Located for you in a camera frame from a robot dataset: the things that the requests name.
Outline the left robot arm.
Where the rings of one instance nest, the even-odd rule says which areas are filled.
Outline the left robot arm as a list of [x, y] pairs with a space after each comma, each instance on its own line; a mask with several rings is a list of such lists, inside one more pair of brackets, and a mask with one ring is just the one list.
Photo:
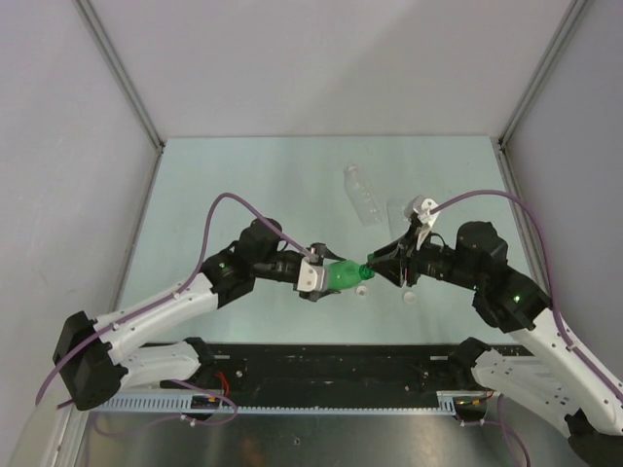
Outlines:
[[239, 238], [201, 260], [190, 278], [132, 307], [96, 318], [79, 311], [60, 332], [53, 362], [71, 403], [95, 409], [126, 387], [160, 379], [209, 386], [214, 356], [200, 338], [165, 346], [150, 340], [192, 318], [208, 314], [252, 292], [257, 280], [288, 283], [303, 300], [333, 294], [330, 271], [344, 263], [325, 244], [305, 255], [281, 249], [284, 235], [275, 220], [253, 221]]

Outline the green bottle cap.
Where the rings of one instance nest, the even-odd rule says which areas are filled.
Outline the green bottle cap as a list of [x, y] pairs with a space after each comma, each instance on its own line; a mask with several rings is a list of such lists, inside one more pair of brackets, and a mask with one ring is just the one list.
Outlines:
[[358, 270], [359, 277], [362, 281], [370, 280], [375, 277], [375, 272], [366, 265], [361, 265]]

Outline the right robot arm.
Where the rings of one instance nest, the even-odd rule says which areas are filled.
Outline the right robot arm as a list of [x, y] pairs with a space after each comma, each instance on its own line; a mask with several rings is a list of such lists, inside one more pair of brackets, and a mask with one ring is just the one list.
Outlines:
[[[413, 286], [427, 276], [473, 291], [472, 305], [484, 322], [510, 336], [544, 366], [540, 375], [516, 368], [474, 338], [460, 344], [449, 366], [460, 390], [490, 388], [556, 428], [589, 466], [622, 463], [622, 399], [596, 375], [603, 365], [579, 343], [565, 343], [553, 302], [528, 276], [507, 262], [508, 245], [487, 222], [467, 222], [454, 247], [417, 243], [413, 224], [399, 239], [369, 254], [367, 266], [394, 285]], [[585, 366], [582, 358], [589, 358]]]

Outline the green plastic bottle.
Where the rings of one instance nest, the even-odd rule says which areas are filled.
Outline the green plastic bottle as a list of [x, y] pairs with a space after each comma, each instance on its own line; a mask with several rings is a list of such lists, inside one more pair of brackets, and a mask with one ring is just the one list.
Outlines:
[[361, 282], [358, 264], [352, 260], [331, 263], [326, 266], [328, 272], [328, 290], [343, 291], [355, 288]]

